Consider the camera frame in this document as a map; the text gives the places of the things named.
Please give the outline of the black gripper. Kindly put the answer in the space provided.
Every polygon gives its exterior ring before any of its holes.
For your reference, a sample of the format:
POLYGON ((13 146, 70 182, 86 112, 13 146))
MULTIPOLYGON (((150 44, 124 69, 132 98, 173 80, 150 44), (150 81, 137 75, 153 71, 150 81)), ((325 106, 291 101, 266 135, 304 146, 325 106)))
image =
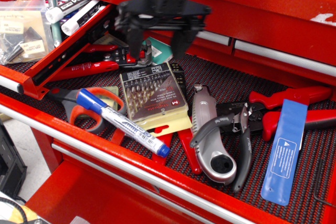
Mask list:
POLYGON ((189 0, 128 0, 118 5, 115 28, 127 33, 130 55, 140 58, 143 31, 174 30, 173 57, 180 59, 205 27, 211 8, 189 0))

